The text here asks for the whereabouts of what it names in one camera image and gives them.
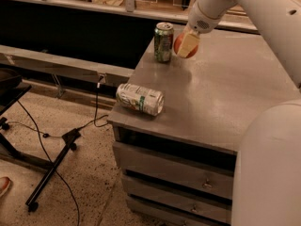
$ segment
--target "person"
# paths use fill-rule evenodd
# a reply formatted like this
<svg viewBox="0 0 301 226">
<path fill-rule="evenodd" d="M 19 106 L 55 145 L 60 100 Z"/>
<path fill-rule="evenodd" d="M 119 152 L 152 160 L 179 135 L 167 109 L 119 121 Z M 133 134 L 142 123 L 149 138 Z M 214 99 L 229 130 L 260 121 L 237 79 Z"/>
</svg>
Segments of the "person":
<svg viewBox="0 0 301 226">
<path fill-rule="evenodd" d="M 2 197 L 9 189 L 11 181 L 8 177 L 0 178 L 0 197 Z"/>
</svg>

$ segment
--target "caster wheel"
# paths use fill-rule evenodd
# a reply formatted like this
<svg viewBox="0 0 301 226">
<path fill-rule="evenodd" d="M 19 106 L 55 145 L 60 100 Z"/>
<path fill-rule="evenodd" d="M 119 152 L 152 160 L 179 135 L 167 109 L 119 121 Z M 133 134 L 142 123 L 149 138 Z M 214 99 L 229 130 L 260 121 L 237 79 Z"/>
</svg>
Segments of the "caster wheel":
<svg viewBox="0 0 301 226">
<path fill-rule="evenodd" d="M 2 125 L 2 129 L 5 130 L 5 131 L 7 131 L 7 130 L 9 129 L 9 124 L 4 123 L 4 124 Z"/>
<path fill-rule="evenodd" d="M 39 204 L 37 202 L 33 202 L 28 206 L 28 212 L 36 212 L 38 207 L 39 207 Z"/>
<path fill-rule="evenodd" d="M 75 150 L 77 149 L 76 144 L 73 143 L 73 144 L 70 146 L 70 149 L 71 149 L 72 151 L 75 151 Z"/>
</svg>

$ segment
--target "upright can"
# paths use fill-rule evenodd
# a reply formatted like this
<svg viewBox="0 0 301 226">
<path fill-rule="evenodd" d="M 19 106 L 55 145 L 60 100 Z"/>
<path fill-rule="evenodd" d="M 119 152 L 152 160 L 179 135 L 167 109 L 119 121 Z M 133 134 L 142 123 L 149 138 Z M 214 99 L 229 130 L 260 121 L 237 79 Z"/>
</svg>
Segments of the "upright can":
<svg viewBox="0 0 301 226">
<path fill-rule="evenodd" d="M 125 107 L 157 116 L 163 109 L 164 96 L 161 91 L 133 84 L 121 84 L 116 92 L 117 101 Z"/>
<path fill-rule="evenodd" d="M 172 55 L 173 25 L 161 22 L 154 29 L 154 57 L 158 62 L 169 62 Z"/>
</svg>

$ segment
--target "soda can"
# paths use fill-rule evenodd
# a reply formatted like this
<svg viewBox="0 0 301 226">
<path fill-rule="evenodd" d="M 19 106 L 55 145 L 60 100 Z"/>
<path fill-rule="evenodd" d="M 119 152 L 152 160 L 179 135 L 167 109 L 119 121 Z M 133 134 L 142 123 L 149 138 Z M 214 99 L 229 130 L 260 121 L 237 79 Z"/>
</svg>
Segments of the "soda can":
<svg viewBox="0 0 301 226">
<path fill-rule="evenodd" d="M 142 111 L 152 116 L 161 113 L 164 96 L 161 91 L 133 84 L 121 84 L 116 92 L 117 101 L 124 107 Z"/>
<path fill-rule="evenodd" d="M 158 62 L 169 62 L 172 55 L 173 25 L 161 22 L 154 29 L 154 57 Z"/>
</svg>

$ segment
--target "concrete floor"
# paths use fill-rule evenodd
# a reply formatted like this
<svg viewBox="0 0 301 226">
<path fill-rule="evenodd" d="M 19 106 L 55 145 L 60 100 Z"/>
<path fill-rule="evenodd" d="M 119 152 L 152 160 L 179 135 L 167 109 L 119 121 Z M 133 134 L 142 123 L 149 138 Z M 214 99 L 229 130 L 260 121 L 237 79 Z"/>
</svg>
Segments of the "concrete floor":
<svg viewBox="0 0 301 226">
<path fill-rule="evenodd" d="M 71 129 L 93 120 L 95 107 L 93 97 L 68 90 L 57 99 L 56 88 L 34 84 L 33 88 L 20 100 L 35 119 L 42 132 L 61 137 Z M 98 116 L 110 113 L 100 108 Z M 4 115 L 10 129 L 1 133 L 15 148 L 45 158 L 38 133 L 12 121 L 24 123 L 34 128 L 33 122 L 18 103 Z M 163 226 L 164 222 L 149 218 L 129 210 L 125 203 L 125 193 L 120 182 L 112 152 L 114 136 L 111 125 L 96 128 L 93 124 L 81 131 L 76 140 L 77 150 L 69 151 L 58 172 L 68 182 L 80 210 L 80 225 L 85 226 Z M 61 138 L 42 138 L 44 147 L 54 160 L 64 147 Z M 77 225 L 77 211 L 71 193 L 55 174 L 43 189 L 37 202 L 36 212 L 28 213 L 25 205 L 28 197 L 39 183 L 43 174 L 4 160 L 0 160 L 0 177 L 8 176 L 12 186 L 0 199 L 0 225 Z"/>
</svg>

